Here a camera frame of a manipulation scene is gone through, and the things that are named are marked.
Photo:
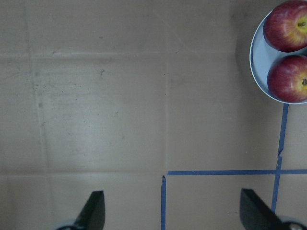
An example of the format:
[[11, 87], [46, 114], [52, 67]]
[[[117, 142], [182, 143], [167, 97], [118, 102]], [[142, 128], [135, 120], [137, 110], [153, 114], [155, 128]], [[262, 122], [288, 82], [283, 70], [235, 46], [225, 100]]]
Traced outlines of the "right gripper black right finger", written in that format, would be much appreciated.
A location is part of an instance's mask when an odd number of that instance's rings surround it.
[[289, 230], [252, 189], [240, 193], [240, 220], [246, 230]]

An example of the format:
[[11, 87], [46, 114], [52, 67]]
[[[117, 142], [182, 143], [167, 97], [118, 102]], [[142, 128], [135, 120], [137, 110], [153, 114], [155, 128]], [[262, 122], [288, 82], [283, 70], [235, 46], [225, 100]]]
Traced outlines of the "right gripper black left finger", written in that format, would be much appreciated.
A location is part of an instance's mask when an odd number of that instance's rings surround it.
[[76, 218], [73, 229], [102, 230], [105, 225], [105, 218], [104, 191], [93, 191]]

